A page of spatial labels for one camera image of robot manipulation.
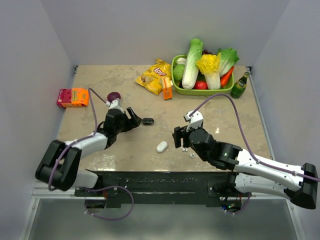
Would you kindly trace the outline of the black earbud charging case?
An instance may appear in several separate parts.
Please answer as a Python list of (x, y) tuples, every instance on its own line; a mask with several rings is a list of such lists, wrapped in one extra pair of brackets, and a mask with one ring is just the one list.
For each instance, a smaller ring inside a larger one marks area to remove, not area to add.
[(150, 117), (145, 117), (142, 119), (141, 123), (144, 125), (144, 126), (152, 126), (154, 124), (154, 119), (153, 118), (150, 118)]

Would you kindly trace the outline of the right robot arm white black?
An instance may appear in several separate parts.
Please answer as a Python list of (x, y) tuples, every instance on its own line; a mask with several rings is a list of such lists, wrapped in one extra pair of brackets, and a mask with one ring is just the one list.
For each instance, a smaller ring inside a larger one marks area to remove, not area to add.
[(286, 198), (304, 209), (316, 208), (318, 177), (313, 164), (299, 166), (257, 156), (237, 145), (216, 141), (202, 127), (178, 126), (172, 137), (176, 148), (191, 148), (202, 161), (236, 173), (222, 185), (227, 196), (257, 192)]

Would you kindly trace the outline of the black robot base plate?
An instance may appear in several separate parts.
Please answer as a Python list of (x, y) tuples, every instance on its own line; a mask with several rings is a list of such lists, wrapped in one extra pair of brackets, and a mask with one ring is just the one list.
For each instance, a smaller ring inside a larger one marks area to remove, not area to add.
[(239, 211), (247, 193), (228, 190), (233, 172), (98, 171), (92, 191), (78, 187), (77, 197), (102, 197), (106, 207), (122, 204), (205, 205)]

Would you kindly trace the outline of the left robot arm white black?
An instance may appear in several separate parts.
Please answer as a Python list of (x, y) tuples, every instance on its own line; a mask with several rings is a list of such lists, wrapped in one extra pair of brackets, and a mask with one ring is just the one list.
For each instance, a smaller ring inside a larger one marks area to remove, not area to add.
[(105, 121), (90, 135), (73, 141), (53, 140), (35, 171), (35, 178), (47, 183), (50, 191), (85, 188), (92, 196), (99, 196), (104, 184), (96, 173), (79, 169), (81, 159), (109, 148), (118, 134), (137, 128), (141, 122), (130, 107), (126, 111), (109, 109)]

